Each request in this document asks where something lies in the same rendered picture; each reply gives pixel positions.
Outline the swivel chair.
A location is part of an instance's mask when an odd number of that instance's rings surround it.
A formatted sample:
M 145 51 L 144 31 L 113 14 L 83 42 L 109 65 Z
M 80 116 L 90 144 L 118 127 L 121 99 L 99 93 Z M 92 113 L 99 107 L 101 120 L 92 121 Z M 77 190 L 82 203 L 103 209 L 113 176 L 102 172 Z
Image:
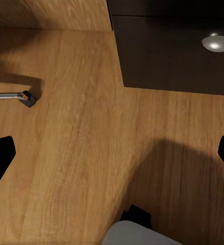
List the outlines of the swivel chair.
M 23 104 L 31 108 L 37 100 L 37 97 L 25 90 L 24 92 L 0 93 L 0 100 L 20 100 Z

